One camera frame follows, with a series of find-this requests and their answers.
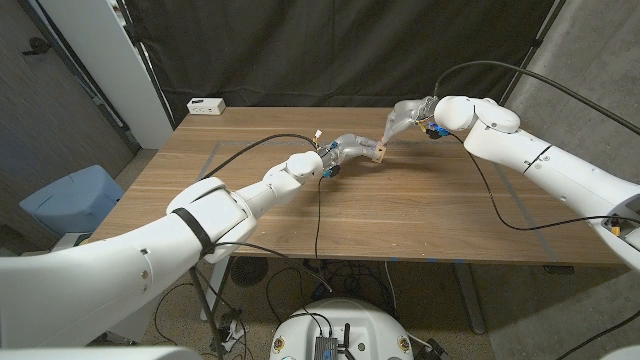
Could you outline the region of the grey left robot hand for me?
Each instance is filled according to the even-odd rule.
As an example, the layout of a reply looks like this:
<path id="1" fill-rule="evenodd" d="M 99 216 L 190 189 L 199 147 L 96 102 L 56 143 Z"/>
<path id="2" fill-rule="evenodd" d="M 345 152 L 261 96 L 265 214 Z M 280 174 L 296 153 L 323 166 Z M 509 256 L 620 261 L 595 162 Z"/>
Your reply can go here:
<path id="1" fill-rule="evenodd" d="M 382 152 L 378 150 L 378 142 L 375 140 L 354 134 L 344 134 L 332 143 L 320 147 L 318 154 L 322 159 L 323 168 L 328 169 L 360 156 L 378 161 L 381 159 Z"/>

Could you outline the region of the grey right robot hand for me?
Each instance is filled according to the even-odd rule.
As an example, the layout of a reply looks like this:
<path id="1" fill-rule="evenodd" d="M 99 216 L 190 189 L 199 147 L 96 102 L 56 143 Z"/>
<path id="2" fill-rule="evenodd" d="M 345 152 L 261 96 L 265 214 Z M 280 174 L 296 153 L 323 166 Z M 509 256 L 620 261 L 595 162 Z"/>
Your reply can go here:
<path id="1" fill-rule="evenodd" d="M 403 100 L 394 105 L 388 114 L 381 143 L 386 145 L 391 139 L 422 120 L 433 118 L 438 98 L 427 96 L 419 100 Z"/>

